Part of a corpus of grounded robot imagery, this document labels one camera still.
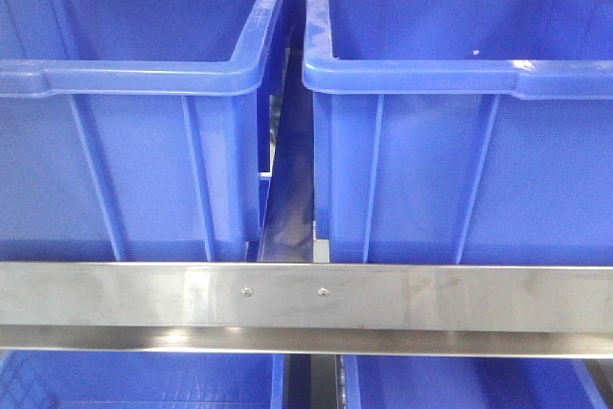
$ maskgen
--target blue plastic bin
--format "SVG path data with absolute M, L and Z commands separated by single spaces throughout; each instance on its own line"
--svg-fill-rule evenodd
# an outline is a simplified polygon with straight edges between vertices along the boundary
M 347 409 L 605 409 L 581 361 L 345 356 Z
M 272 354 L 11 352 L 2 409 L 283 409 Z
M 335 261 L 613 263 L 613 0 L 308 0 Z
M 0 0 L 0 259 L 243 260 L 281 9 Z

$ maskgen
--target metal frame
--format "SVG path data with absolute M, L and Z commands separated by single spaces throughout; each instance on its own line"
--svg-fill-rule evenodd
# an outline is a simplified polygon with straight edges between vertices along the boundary
M 321 246 L 300 63 L 261 262 Z M 612 307 L 613 267 L 0 262 L 0 349 L 613 357 Z

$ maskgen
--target metal rack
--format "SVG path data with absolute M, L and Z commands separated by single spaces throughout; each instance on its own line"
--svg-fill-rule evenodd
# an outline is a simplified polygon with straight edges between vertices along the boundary
M 260 263 L 0 263 L 0 348 L 613 356 L 613 268 L 321 264 L 290 56 Z

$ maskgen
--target bin rim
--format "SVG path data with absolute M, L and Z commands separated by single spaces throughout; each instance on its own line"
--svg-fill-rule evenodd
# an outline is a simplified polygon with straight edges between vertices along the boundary
M 610 100 L 613 60 L 342 59 L 329 0 L 306 0 L 303 81 L 328 94 L 507 94 L 526 100 Z
M 0 59 L 0 97 L 252 93 L 261 85 L 282 2 L 254 2 L 229 60 Z

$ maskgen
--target metal shelf rail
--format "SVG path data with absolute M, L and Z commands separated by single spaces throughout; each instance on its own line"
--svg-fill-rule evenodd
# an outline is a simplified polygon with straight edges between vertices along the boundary
M 0 348 L 613 356 L 613 267 L 313 262 L 325 244 L 300 64 L 260 263 L 1 262 Z

